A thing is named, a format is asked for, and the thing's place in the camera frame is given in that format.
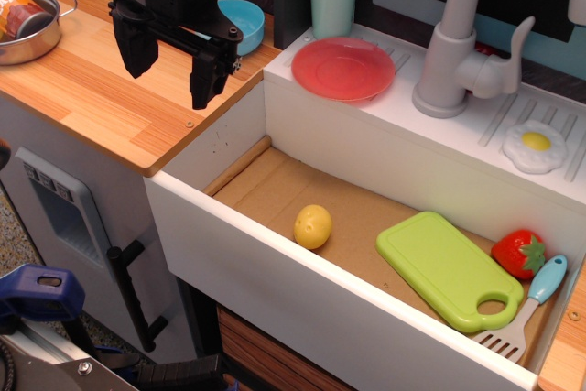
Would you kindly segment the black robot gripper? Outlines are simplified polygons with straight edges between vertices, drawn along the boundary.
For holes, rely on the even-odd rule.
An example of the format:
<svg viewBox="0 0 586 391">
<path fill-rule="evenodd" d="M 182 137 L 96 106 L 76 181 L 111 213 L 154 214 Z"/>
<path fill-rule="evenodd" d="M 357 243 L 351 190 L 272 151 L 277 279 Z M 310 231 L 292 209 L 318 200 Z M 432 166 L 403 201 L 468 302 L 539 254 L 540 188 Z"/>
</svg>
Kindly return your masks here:
<svg viewBox="0 0 586 391">
<path fill-rule="evenodd" d="M 243 32 L 221 12 L 218 0 L 112 0 L 109 6 L 120 55 L 134 79 L 157 61 L 160 40 L 186 53 L 195 54 L 206 43 L 219 49 L 192 58 L 193 110 L 205 109 L 222 94 L 228 77 L 241 67 L 242 58 L 231 54 Z"/>
</svg>

